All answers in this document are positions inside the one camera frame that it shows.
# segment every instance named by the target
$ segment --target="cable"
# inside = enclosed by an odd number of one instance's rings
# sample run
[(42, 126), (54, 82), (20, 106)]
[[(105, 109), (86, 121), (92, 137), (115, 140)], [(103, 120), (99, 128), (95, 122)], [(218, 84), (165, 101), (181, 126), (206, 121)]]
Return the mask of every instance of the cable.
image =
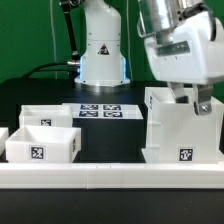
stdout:
[(127, 0), (126, 19), (127, 19), (127, 31), (128, 31), (128, 63), (129, 63), (131, 81), (133, 81), (133, 71), (131, 62), (131, 37), (130, 37), (131, 35), (130, 35), (130, 23), (129, 23), (129, 0)]
[[(51, 16), (51, 31), (52, 31), (52, 39), (53, 39), (53, 50), (54, 50), (54, 61), (57, 62), (57, 42), (55, 35), (55, 25), (54, 25), (54, 4), (53, 0), (50, 0), (50, 16)], [(57, 71), (55, 72), (55, 78), (58, 78)]]
[(29, 78), (33, 73), (40, 71), (43, 68), (49, 68), (49, 67), (54, 67), (54, 66), (59, 66), (59, 65), (68, 65), (67, 62), (54, 62), (54, 63), (49, 63), (49, 64), (44, 64), (41, 66), (38, 66), (36, 68), (34, 68), (33, 70), (27, 72), (26, 74), (24, 74), (22, 76), (22, 79), (27, 79)]

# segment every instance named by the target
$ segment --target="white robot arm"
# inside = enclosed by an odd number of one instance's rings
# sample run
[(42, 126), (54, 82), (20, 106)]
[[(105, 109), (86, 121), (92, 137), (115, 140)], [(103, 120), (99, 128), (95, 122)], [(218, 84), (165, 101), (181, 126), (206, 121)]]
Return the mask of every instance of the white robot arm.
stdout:
[(199, 115), (211, 113), (213, 84), (224, 80), (224, 30), (199, 0), (138, 0), (139, 35), (153, 75), (168, 82), (177, 102), (193, 84)]

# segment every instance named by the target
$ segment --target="black cable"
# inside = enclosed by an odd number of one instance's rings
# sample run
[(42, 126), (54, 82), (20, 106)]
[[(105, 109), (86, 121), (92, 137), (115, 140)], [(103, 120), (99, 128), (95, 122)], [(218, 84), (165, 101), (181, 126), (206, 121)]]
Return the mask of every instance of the black cable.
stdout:
[(216, 25), (216, 20), (213, 11), (206, 5), (206, 4), (201, 4), (200, 5), (201, 9), (204, 11), (207, 11), (212, 23), (212, 35), (211, 35), (211, 41), (215, 41), (216, 35), (217, 35), (217, 25)]
[(29, 78), (33, 73), (38, 72), (43, 68), (49, 68), (49, 67), (54, 67), (54, 66), (59, 66), (59, 65), (68, 65), (68, 64), (67, 64), (67, 62), (54, 62), (54, 63), (44, 64), (44, 65), (34, 68), (33, 70), (27, 72), (26, 74), (24, 74), (22, 76), (22, 79)]
[(79, 1), (77, 1), (77, 0), (72, 0), (72, 1), (60, 0), (60, 5), (61, 5), (62, 11), (64, 13), (64, 17), (65, 17), (65, 21), (66, 21), (66, 25), (67, 25), (70, 47), (71, 47), (71, 51), (72, 51), (72, 60), (79, 60), (80, 56), (77, 51), (75, 34), (74, 34), (74, 29), (73, 29), (71, 15), (70, 15), (71, 10), (73, 8), (77, 8), (79, 6)]

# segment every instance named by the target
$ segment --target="white platform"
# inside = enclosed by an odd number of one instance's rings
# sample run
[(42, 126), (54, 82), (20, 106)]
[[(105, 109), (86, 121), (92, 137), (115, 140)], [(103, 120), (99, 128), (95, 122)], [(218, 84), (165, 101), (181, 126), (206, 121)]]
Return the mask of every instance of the white platform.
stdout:
[(0, 188), (224, 188), (218, 164), (0, 164)]

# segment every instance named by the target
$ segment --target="white container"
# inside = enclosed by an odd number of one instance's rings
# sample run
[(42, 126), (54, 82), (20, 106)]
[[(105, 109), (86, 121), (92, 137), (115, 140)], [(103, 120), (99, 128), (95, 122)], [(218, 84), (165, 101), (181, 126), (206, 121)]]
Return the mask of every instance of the white container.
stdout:
[(223, 119), (223, 104), (212, 98), (212, 113), (194, 112), (193, 89), (185, 89), (189, 104), (176, 104), (168, 88), (146, 88), (148, 163), (215, 163)]
[(24, 125), (72, 127), (72, 111), (68, 105), (22, 106), (20, 127)]
[(79, 128), (24, 126), (6, 141), (6, 159), (14, 163), (71, 163), (79, 150)]
[(5, 141), (9, 137), (8, 128), (0, 128), (0, 155), (5, 150)]

